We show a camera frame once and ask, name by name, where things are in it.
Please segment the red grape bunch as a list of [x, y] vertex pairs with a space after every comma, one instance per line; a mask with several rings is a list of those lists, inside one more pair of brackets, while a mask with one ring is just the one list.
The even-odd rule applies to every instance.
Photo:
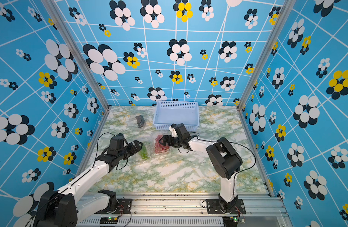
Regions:
[[158, 153], [167, 152], [170, 149], [169, 146], [163, 145], [162, 137], [163, 137], [163, 135], [159, 134], [156, 137], [156, 140], [155, 140], [155, 150], [154, 150], [154, 152], [157, 153], [157, 154]]
[[161, 144], [159, 144], [159, 142], [155, 142], [154, 153], [159, 154], [163, 152], [166, 152], [165, 146], [162, 146]]

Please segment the green grape bunch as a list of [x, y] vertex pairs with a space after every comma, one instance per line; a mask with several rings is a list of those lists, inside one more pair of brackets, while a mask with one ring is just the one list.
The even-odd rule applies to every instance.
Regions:
[[147, 161], [150, 159], [150, 156], [147, 151], [147, 147], [145, 145], [143, 145], [142, 150], [139, 152], [139, 155], [144, 161]]

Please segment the clear plastic clamshell container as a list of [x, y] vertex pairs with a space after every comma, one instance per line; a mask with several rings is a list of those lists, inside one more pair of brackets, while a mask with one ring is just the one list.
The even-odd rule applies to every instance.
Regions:
[[134, 131], [145, 131], [150, 128], [149, 117], [146, 113], [133, 113], [130, 115], [127, 127]]

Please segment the black grape bunch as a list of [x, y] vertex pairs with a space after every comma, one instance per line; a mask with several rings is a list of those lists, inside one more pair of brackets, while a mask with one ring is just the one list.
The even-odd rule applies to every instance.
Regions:
[[138, 116], [135, 116], [135, 119], [137, 121], [138, 128], [143, 128], [145, 125], [144, 116], [138, 115]]

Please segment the white perforated plastic basket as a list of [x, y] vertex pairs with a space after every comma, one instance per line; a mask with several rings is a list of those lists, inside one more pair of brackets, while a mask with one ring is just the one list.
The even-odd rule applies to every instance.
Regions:
[[196, 131], [199, 127], [198, 102], [159, 101], [156, 105], [153, 124], [157, 130], [169, 130], [172, 124], [183, 123], [187, 130]]

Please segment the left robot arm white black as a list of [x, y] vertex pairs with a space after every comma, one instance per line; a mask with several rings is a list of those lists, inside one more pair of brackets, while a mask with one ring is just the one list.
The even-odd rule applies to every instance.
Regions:
[[90, 199], [81, 201], [83, 195], [102, 177], [116, 169], [120, 161], [128, 160], [142, 150], [143, 143], [137, 140], [123, 145], [105, 148], [92, 167], [73, 181], [56, 191], [48, 190], [41, 198], [28, 227], [75, 227], [87, 217], [99, 212], [123, 213], [115, 192], [100, 190]]

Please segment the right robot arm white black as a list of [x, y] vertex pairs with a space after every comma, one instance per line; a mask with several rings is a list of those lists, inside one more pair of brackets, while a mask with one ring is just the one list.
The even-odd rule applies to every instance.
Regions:
[[186, 133], [181, 136], [164, 135], [159, 143], [177, 149], [207, 153], [213, 168], [221, 177], [221, 190], [218, 196], [220, 209], [229, 214], [240, 207], [235, 183], [243, 161], [227, 138], [210, 141]]

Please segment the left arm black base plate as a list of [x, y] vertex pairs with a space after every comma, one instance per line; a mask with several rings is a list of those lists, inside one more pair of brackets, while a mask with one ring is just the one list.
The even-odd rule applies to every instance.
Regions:
[[123, 198], [123, 199], [117, 199], [118, 206], [113, 211], [98, 211], [95, 214], [130, 214], [131, 206], [132, 206], [132, 199], [129, 198]]

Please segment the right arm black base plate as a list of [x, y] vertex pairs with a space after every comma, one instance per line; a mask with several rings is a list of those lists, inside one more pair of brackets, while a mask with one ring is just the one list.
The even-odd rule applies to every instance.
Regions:
[[234, 199], [231, 202], [226, 202], [222, 199], [207, 199], [205, 202], [208, 214], [246, 214], [242, 199]]

